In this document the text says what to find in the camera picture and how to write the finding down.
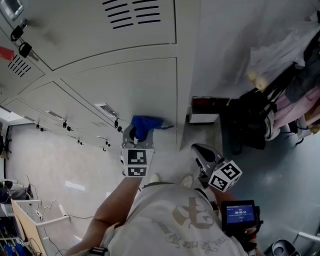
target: shoe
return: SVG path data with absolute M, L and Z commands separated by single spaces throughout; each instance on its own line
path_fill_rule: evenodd
M 152 174 L 150 177 L 150 183 L 161 182 L 161 178 L 158 173 Z
M 192 184 L 194 183 L 194 178 L 190 174 L 185 176 L 181 182 L 181 186 L 185 188 L 191 188 Z

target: gray floor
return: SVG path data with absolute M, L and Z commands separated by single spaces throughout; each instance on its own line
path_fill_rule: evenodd
M 14 126 L 11 138 L 12 154 L 7 161 L 7 177 L 28 185 L 26 175 L 29 176 L 42 200 L 40 211 L 58 199 L 68 215 L 92 216 L 123 179 L 120 149 L 103 152 L 101 148 L 81 146 L 69 137 L 40 132 L 35 125 Z M 211 144 L 222 150 L 220 125 L 187 126 L 182 150 L 177 153 L 156 151 L 150 174 L 159 173 L 163 181 L 174 183 L 179 183 L 187 174 L 196 179 L 199 167 L 191 156 L 193 143 Z M 66 182 L 80 185 L 82 190 L 67 187 Z M 147 183 L 148 178 L 143 179 L 142 185 Z M 58 205 L 56 201 L 51 209 L 46 209 L 49 220 L 61 216 Z M 60 250 L 68 249 L 84 236 L 89 222 L 89 219 L 72 217 L 71 221 L 46 227 L 46 232 Z M 49 241 L 45 247 L 53 255 L 57 252 Z
M 215 144 L 221 150 L 216 126 L 187 126 L 179 153 L 157 151 L 150 173 L 160 173 L 164 181 L 178 183 L 186 174 L 196 178 L 198 167 L 190 154 L 192 143 Z M 270 141 L 265 150 L 245 148 L 241 155 L 230 154 L 224 143 L 224 154 L 234 160 L 243 175 L 233 193 L 239 200 L 255 200 L 261 207 L 264 224 L 258 234 L 263 250 L 278 239 L 287 239 L 306 254 L 311 244 L 298 238 L 299 231 L 316 234 L 320 223 L 320 135 L 306 138 L 295 146 L 296 136 L 287 135 Z M 89 145 L 79 146 L 73 139 L 51 132 L 40 132 L 32 125 L 12 129 L 12 155 L 7 175 L 27 185 L 27 174 L 42 206 L 59 199 L 67 214 L 92 216 L 119 182 L 123 166 L 119 150 L 103 152 Z M 66 181 L 84 186 L 85 191 L 67 187 Z M 58 203 L 45 213 L 59 215 Z M 89 220 L 71 218 L 66 224 L 48 227 L 48 236 L 60 249 L 67 249 L 82 238 Z
M 297 234 L 316 235 L 320 225 L 320 134 L 305 138 L 298 146 L 296 135 L 287 136 L 281 134 L 267 142 L 265 150 L 247 147 L 237 156 L 223 140 L 224 155 L 243 171 L 232 188 L 234 195 L 239 200 L 254 200 L 261 208 L 261 247 L 286 239 L 302 255 L 309 255 L 312 243 Z

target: locker door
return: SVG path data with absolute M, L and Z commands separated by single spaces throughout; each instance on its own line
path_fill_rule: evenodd
M 93 55 L 176 42 L 174 0 L 21 0 L 22 39 L 53 70 Z
M 0 58 L 0 103 L 16 95 L 44 74 L 27 58 L 19 55 L 18 49 L 0 29 L 0 46 L 14 51 L 13 61 Z
M 57 117 L 60 117 L 66 120 L 67 125 L 75 129 L 88 130 L 92 135 L 108 137 L 110 141 L 119 136 L 113 127 L 54 82 L 38 87 L 21 97 L 37 109 L 52 115 L 53 119 L 59 120 Z
M 176 59 L 153 59 L 103 66 L 62 78 L 96 106 L 107 104 L 122 120 L 123 129 L 134 115 L 164 119 L 177 124 Z M 175 148 L 176 127 L 154 131 L 156 149 Z
M 11 101 L 7 105 L 5 105 L 5 107 L 21 117 L 26 117 L 34 120 L 35 123 L 39 123 L 41 127 L 47 128 L 49 130 L 63 130 L 61 123 L 51 119 L 50 117 L 47 117 L 41 112 L 23 103 L 19 99 Z

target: camera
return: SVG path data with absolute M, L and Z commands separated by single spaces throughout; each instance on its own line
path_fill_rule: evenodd
M 246 252 L 256 248 L 257 245 L 249 241 L 256 237 L 264 222 L 260 220 L 260 207 L 255 206 L 253 200 L 223 201 L 221 215 L 222 231 L 228 237 L 234 236 Z

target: digital display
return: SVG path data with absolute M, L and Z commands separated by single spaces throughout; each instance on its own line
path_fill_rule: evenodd
M 252 205 L 236 205 L 226 207 L 226 222 L 243 223 L 255 220 L 254 209 Z

